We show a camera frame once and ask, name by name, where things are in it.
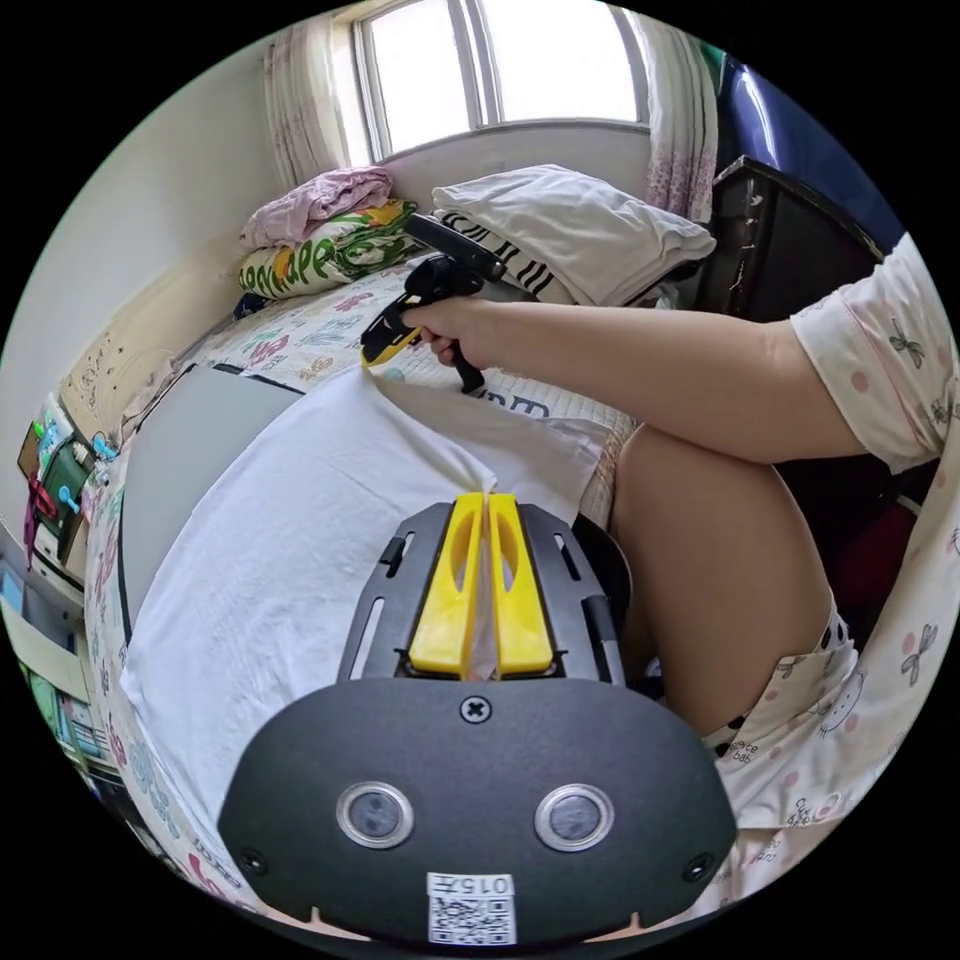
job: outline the pink cloth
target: pink cloth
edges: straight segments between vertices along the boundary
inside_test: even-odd
[[[240,234],[246,250],[302,243],[339,213],[360,204],[382,207],[390,199],[393,177],[384,167],[331,170],[262,206]]]

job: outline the thigh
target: thigh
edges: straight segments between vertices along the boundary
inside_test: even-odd
[[[773,467],[641,427],[620,457],[611,532],[633,576],[625,660],[648,632],[667,705],[702,736],[748,713],[829,620],[816,546]]]

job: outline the yellow gripper fingers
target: yellow gripper fingers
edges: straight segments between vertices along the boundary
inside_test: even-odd
[[[491,494],[489,516],[499,676],[543,673],[553,663],[553,644],[516,497],[512,493]],[[509,587],[505,566],[513,578]]]
[[[410,664],[415,670],[467,679],[477,610],[483,501],[482,493],[468,493],[457,497],[453,505],[410,645]]]

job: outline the screw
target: screw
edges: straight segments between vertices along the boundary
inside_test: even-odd
[[[244,850],[240,854],[240,866],[255,877],[262,877],[267,872],[267,865],[256,850]]]
[[[687,883],[699,883],[714,863],[716,863],[716,857],[712,853],[701,853],[683,868],[683,879]]]
[[[467,723],[483,723],[484,720],[490,719],[492,713],[493,707],[490,706],[490,701],[483,697],[467,697],[460,704],[460,716]]]

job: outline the pajama sleeve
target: pajama sleeve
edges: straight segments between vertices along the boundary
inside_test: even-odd
[[[791,324],[850,429],[893,473],[938,458],[960,430],[956,341],[909,235]]]

